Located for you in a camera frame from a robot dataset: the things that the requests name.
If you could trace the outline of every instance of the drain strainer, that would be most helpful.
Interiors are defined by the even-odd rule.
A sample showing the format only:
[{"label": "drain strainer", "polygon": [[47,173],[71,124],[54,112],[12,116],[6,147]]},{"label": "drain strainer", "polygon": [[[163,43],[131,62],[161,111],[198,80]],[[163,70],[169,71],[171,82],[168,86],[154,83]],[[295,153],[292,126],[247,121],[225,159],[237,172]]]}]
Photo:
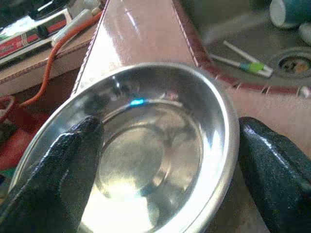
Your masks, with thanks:
[{"label": "drain strainer", "polygon": [[269,62],[274,73],[286,79],[311,77],[311,48],[294,47],[281,51]]}]

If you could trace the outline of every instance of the metal bowl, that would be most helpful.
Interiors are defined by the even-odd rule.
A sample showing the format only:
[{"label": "metal bowl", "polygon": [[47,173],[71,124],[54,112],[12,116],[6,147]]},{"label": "metal bowl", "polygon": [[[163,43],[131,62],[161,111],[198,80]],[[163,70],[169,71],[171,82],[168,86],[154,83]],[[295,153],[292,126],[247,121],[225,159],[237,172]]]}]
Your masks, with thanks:
[{"label": "metal bowl", "polygon": [[146,63],[103,78],[49,118],[11,186],[87,115],[102,119],[105,136],[80,232],[198,232],[208,225],[239,147],[235,111],[208,73]]}]

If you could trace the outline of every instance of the gray sink basin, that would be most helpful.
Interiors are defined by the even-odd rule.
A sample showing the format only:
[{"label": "gray sink basin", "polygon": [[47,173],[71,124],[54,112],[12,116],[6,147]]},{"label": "gray sink basin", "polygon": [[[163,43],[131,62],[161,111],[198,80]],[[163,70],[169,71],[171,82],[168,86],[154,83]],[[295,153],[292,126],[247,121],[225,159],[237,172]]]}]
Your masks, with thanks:
[{"label": "gray sink basin", "polygon": [[308,57],[309,54],[310,57],[306,58],[306,62],[311,66],[311,47],[308,48],[308,45],[299,38],[298,28],[282,30],[272,24],[269,16],[270,1],[183,0],[182,2],[208,53],[247,62],[223,44],[226,40],[275,70],[270,78],[265,78],[215,61],[215,65],[227,75],[238,78],[243,83],[311,86],[311,70],[305,71],[304,75],[296,75],[281,67],[283,58],[290,58],[291,62],[291,58]]}]

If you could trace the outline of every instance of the orange wire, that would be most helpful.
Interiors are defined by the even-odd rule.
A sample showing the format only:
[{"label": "orange wire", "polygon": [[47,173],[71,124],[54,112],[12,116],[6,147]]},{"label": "orange wire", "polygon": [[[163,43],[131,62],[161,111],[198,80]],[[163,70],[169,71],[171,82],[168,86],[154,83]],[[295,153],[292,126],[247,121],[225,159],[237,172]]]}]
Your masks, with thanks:
[{"label": "orange wire", "polygon": [[38,93],[34,97],[32,97],[29,100],[26,100],[25,102],[21,103],[20,107],[26,107],[26,106],[33,104],[34,102],[38,101],[38,99],[43,95],[43,93],[45,92],[45,90],[47,88],[52,63],[55,59],[55,56],[57,55],[57,52],[71,37],[73,37],[74,35],[76,35],[80,31],[82,31],[83,29],[85,29],[85,28],[93,25],[94,23],[96,23],[101,18],[101,15],[102,15],[102,12],[99,12],[93,18],[89,19],[88,21],[86,21],[82,25],[74,28],[72,31],[67,33],[62,39],[60,39],[60,41],[57,42],[57,44],[54,46],[54,48],[52,49],[52,51],[49,55],[47,66],[45,67],[45,71],[44,71],[43,82],[42,82],[42,85],[40,87],[40,90],[38,91]]}]

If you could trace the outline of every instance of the gray surface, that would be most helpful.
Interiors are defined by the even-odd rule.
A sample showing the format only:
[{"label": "gray surface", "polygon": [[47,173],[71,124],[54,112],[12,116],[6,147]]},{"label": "gray surface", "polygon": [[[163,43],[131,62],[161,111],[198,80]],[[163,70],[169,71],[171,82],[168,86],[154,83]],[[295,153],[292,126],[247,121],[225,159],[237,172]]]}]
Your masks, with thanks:
[{"label": "gray surface", "polygon": [[269,233],[244,183],[240,166],[206,233]]},{"label": "gray surface", "polygon": [[[238,62],[247,62],[223,45],[223,41],[227,40],[267,64],[275,54],[287,48],[308,46],[300,39],[298,28],[282,30],[271,23],[268,0],[196,0],[191,3],[183,0],[183,3],[209,53]],[[242,82],[279,86],[311,85],[310,76],[291,79],[276,72],[267,79],[220,62],[215,62],[215,65]]]},{"label": "gray surface", "polygon": [[[145,103],[134,107],[137,98]],[[231,181],[239,143],[236,112],[212,77],[173,63],[125,67],[103,77],[48,119],[26,149],[11,185],[27,179],[27,169],[57,136],[88,115],[104,122],[110,166],[101,162],[81,231],[198,232],[209,224]],[[109,147],[122,164],[113,160]],[[150,158],[144,151],[154,147],[156,158]],[[126,153],[129,157],[121,160]],[[113,190],[115,182],[122,187]]]}]

